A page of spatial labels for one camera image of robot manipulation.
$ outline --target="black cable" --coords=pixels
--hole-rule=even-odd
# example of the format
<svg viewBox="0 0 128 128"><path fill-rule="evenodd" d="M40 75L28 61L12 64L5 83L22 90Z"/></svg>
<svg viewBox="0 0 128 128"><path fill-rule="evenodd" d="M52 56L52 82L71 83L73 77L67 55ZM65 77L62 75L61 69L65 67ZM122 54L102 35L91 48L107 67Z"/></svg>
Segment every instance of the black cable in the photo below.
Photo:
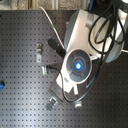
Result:
<svg viewBox="0 0 128 128"><path fill-rule="evenodd" d="M92 27L91 27L91 29L90 29L90 32L89 32L89 38L88 38L89 44L90 44L90 46L92 47L92 49L95 50L95 51L96 51L97 53L99 53L99 54L101 54L102 52L101 52L100 50L96 49L96 48L93 46L93 44L92 44L92 42L91 42L91 33L92 33L92 30L93 30L94 26L95 26L96 23L98 22L98 20L99 20L104 14L106 14L108 11L114 10L114 8L115 8L115 7L111 5L105 12L103 12L103 13L94 21L94 23L93 23L93 25L92 25ZM113 40L113 36L112 36L111 33L112 33L112 31L113 31L115 22L118 20L118 21L119 21L119 24L120 24L120 27L121 27L121 29L122 29L123 38L122 38L121 41L117 41L117 40L114 39L114 43L120 45L120 44L122 44L122 43L124 42L124 40L125 40L125 31L124 31L123 25L122 25L122 23L121 23L121 21L120 21L120 18L118 17L118 12L116 11L116 16L117 16L117 20L116 20L116 21L114 20L114 15L115 15L115 14L114 14L114 11L112 11L112 14L110 14L110 15L106 18L106 20L104 21L104 23L102 24L102 26L99 28L99 30L98 30L98 32L97 32L95 38L94 38L94 42L95 42L96 44L100 44L100 43L103 43L103 42L104 42L104 40L105 40L106 37L104 37L101 41L97 41L97 39L98 39L100 33L102 32L103 28L105 27L105 25L108 23L109 20L110 20L110 21L109 21L109 22L110 22L110 25L108 26L108 27L109 27L109 33L108 33L108 35L106 35L107 38L110 37L110 38Z"/></svg>

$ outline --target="small metal part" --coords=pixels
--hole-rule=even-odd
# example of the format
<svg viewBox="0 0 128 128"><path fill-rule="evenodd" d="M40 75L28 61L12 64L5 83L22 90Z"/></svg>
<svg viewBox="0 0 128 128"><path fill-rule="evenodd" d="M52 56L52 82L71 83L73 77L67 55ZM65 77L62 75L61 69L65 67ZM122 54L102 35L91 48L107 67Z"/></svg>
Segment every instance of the small metal part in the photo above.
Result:
<svg viewBox="0 0 128 128"><path fill-rule="evenodd" d="M75 108L80 108L80 107L82 107L82 101L77 101L75 103Z"/></svg>
<svg viewBox="0 0 128 128"><path fill-rule="evenodd" d="M57 99L55 97L51 97L49 102L46 104L46 109L50 112L57 104Z"/></svg>
<svg viewBox="0 0 128 128"><path fill-rule="evenodd" d="M37 43L37 49L36 49L36 62L41 63L42 61L42 44Z"/></svg>
<svg viewBox="0 0 128 128"><path fill-rule="evenodd" d="M50 73L50 68L48 66L42 66L43 75L47 75Z"/></svg>
<svg viewBox="0 0 128 128"><path fill-rule="evenodd" d="M69 24L69 22L68 22L68 21L66 21L66 28L68 27L68 24Z"/></svg>

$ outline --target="optical breadboard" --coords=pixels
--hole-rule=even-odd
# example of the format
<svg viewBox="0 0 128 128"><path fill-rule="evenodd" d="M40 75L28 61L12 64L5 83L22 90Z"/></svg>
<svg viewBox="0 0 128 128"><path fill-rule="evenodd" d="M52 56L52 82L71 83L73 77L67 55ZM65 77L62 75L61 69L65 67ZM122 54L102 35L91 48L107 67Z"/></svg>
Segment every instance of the optical breadboard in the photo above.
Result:
<svg viewBox="0 0 128 128"><path fill-rule="evenodd" d="M66 21L74 11L47 12L64 41ZM59 42L43 11L0 11L0 80L5 82L0 89L0 127L128 128L127 53L103 66L82 107L66 103L46 110L56 73L43 76L41 67L62 62L47 44L50 37ZM43 46L41 63L36 62L37 43ZM61 88L54 90L61 95Z"/></svg>

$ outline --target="white robot body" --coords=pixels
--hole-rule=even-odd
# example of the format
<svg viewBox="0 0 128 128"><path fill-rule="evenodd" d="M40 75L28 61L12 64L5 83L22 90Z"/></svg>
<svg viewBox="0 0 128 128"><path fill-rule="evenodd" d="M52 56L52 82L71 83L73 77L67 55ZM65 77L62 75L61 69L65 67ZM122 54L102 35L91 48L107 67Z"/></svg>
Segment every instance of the white robot body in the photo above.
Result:
<svg viewBox="0 0 128 128"><path fill-rule="evenodd" d="M93 60L93 58L91 56L95 56L98 58L100 58L100 56L101 56L94 49L92 49L92 47L90 46L90 44L88 42L88 35L89 35L90 28L91 28L93 22L97 19L97 17L98 16L95 14L90 14L87 11L79 10L79 11L75 12L69 20L69 24L68 24L68 27L66 30L65 40L64 40L64 45L66 48L66 55L65 55L65 58L63 60L63 65L62 65L62 69L61 69L61 73L63 75L64 91L66 91L68 93L71 91L72 88L74 88L74 93L78 94L77 85L84 83L87 80L87 78L90 76L90 73L92 70L92 60ZM126 17L121 20L123 25L124 25L123 21L125 21L125 20L126 20ZM92 45L99 51L102 51L103 43L95 44L94 37L96 36L97 31L99 30L99 28L101 27L101 25L103 24L104 21L105 21L105 18L100 18L100 20L97 22L94 29L92 30L92 34L91 34ZM98 41L102 40L105 37L108 24L109 24L109 22L104 26L102 33L98 37ZM121 29L120 29L119 24L117 26L117 30L118 30L118 32L116 34L116 38L121 33ZM110 42L111 42L111 39L108 38L106 46L105 46L105 51L108 50L108 48L110 46ZM116 49L117 50L119 49L118 51L121 51L123 48L123 45L124 44L122 44L121 46L116 46ZM109 55L106 62L110 62L110 61L116 59L121 52L119 52L118 55L116 54L115 51L114 51L114 53L115 54L111 53L111 55ZM69 58L71 55L73 56L72 58L74 58L74 60L72 60L72 62L70 62L70 64L69 64L68 61L69 61ZM89 70L86 71L87 73L85 73L84 71L81 72L81 74L85 73L86 75L85 74L81 75L81 74L77 73L77 71L76 72L73 71L74 70L74 68L73 68L74 64L73 63L75 63L75 59L80 59L81 62L84 64L88 60L87 63L89 63L89 64L87 67L85 64L84 70L86 68L89 68ZM56 82L62 88L62 80L61 80L60 75L58 75Z"/></svg>

